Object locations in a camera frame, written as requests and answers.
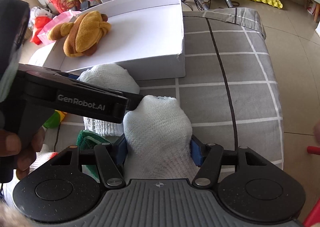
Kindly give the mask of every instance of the stuffed toy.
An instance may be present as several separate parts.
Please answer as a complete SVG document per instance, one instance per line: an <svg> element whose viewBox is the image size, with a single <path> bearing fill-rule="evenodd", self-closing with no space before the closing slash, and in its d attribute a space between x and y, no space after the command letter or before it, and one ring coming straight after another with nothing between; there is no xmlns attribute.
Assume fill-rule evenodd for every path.
<svg viewBox="0 0 320 227"><path fill-rule="evenodd" d="M64 42L64 53L69 57L91 56L97 50L101 37L111 29L108 17L98 11L80 15L74 23L62 23L48 33L51 41L68 36Z"/></svg>

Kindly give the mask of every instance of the human hand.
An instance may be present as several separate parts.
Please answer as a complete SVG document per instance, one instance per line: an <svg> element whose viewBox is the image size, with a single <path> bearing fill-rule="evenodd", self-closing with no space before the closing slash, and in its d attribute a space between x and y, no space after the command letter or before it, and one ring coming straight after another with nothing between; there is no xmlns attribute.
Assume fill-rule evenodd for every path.
<svg viewBox="0 0 320 227"><path fill-rule="evenodd" d="M0 157L18 155L16 175L19 180L29 174L30 165L36 160L36 152L40 152L44 141L44 129L40 128L33 136L29 146L21 150L18 135L0 130Z"/></svg>

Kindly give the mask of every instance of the gray checkered blanket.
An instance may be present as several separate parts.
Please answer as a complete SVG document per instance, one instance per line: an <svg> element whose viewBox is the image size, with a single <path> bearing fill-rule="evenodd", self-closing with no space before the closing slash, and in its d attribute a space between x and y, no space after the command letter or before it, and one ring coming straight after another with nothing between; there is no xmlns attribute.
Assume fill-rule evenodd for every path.
<svg viewBox="0 0 320 227"><path fill-rule="evenodd" d="M138 81L140 94L178 99L193 134L225 149L248 146L283 166L279 91L260 16L248 8L184 12L186 76ZM45 143L59 152L76 143L82 117L68 115ZM225 166L220 177L234 171Z"/></svg>

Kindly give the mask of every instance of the red bag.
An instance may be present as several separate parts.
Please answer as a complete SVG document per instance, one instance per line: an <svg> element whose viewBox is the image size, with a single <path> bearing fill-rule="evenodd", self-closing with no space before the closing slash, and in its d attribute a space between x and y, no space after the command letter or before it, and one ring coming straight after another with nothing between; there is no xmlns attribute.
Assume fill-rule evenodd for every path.
<svg viewBox="0 0 320 227"><path fill-rule="evenodd" d="M36 45L41 43L41 40L38 38L38 34L50 21L51 18L47 16L38 16L35 18L35 25L33 26L33 33L30 42L34 42Z"/></svg>
<svg viewBox="0 0 320 227"><path fill-rule="evenodd" d="M48 0L50 3L54 5L54 7L57 9L57 11L61 14L63 12L68 11L69 9L73 8L74 6L77 9L80 9L80 2L79 0Z"/></svg>

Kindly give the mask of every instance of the folded white towel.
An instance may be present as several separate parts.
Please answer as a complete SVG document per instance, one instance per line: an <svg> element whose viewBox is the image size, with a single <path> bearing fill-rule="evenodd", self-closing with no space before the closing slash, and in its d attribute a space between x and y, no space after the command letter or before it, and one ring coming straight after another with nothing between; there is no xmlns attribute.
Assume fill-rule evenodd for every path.
<svg viewBox="0 0 320 227"><path fill-rule="evenodd" d="M127 70L116 64L100 64L92 69L81 73L79 81L90 83L102 88L121 90L138 94L140 88ZM107 136L121 136L123 134L123 124L115 124L102 120L83 118L85 130L96 132Z"/></svg>
<svg viewBox="0 0 320 227"><path fill-rule="evenodd" d="M190 120L170 97L145 96L124 117L128 156L124 177L130 179L189 178L198 172L190 156Z"/></svg>

